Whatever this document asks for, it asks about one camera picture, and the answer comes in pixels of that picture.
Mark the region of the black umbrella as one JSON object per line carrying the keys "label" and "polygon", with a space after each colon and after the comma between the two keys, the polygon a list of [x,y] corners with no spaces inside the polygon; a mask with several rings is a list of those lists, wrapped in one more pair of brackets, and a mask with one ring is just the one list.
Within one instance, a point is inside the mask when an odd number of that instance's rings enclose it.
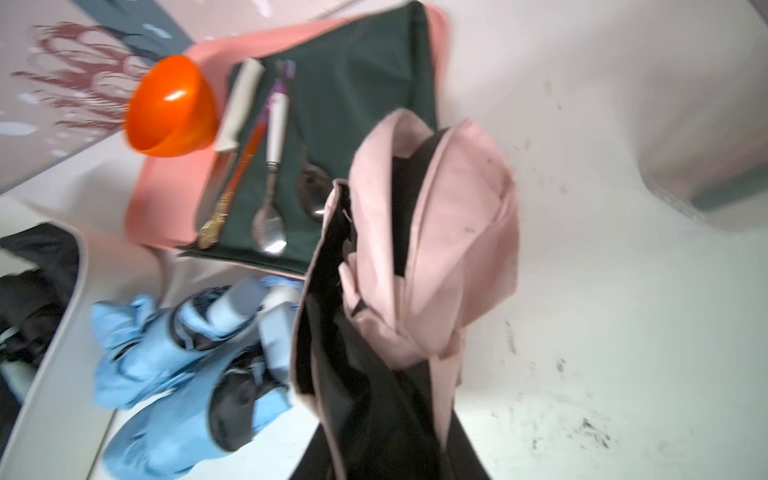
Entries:
{"label": "black umbrella", "polygon": [[33,265],[1,276],[1,358],[37,368],[75,289],[78,244],[68,231],[40,223],[3,237],[1,251]]}

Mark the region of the cream plastic storage box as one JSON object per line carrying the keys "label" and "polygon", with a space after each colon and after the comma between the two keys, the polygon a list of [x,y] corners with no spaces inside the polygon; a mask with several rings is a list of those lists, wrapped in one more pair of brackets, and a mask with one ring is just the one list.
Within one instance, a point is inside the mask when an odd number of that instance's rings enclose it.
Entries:
{"label": "cream plastic storage box", "polygon": [[93,303],[128,303],[162,291],[161,266],[148,249],[99,232],[51,210],[5,196],[1,233],[49,222],[79,250],[74,292],[31,382],[1,460],[4,479],[85,479],[97,460],[113,413],[93,400],[93,375],[102,356],[91,327]]}

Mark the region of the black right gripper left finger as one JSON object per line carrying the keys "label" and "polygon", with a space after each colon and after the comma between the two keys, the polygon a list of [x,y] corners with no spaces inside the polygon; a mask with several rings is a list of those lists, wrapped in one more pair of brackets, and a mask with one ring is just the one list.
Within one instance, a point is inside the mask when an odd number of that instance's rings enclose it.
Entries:
{"label": "black right gripper left finger", "polygon": [[325,430],[318,425],[290,480],[335,480],[331,449]]}

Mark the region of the pink umbrella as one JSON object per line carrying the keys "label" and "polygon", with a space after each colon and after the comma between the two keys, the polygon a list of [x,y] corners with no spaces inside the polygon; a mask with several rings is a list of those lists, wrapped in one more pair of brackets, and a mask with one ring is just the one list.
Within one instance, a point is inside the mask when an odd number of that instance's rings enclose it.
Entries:
{"label": "pink umbrella", "polygon": [[476,121],[398,109],[364,139],[325,205],[290,363],[336,479],[452,479],[467,329],[515,292],[519,247],[513,171]]}

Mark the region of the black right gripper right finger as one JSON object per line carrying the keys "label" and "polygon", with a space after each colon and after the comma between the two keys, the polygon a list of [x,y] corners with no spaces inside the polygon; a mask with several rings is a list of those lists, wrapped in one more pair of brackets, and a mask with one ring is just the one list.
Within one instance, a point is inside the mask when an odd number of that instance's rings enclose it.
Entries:
{"label": "black right gripper right finger", "polygon": [[446,454],[452,479],[490,480],[455,412],[451,417]]}

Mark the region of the light blue umbrella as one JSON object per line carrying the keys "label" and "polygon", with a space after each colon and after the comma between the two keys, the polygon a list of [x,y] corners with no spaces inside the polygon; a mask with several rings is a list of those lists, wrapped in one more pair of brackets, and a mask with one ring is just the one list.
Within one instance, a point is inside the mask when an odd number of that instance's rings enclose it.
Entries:
{"label": "light blue umbrella", "polygon": [[269,288],[252,328],[206,358],[185,384],[127,409],[130,419],[103,454],[118,479],[177,479],[236,452],[291,407],[289,360],[297,282]]}
{"label": "light blue umbrella", "polygon": [[95,403],[127,410],[185,384],[201,362],[252,328],[268,293],[262,280],[247,277],[167,308],[147,294],[128,304],[93,304],[92,329],[103,350],[94,374]]}

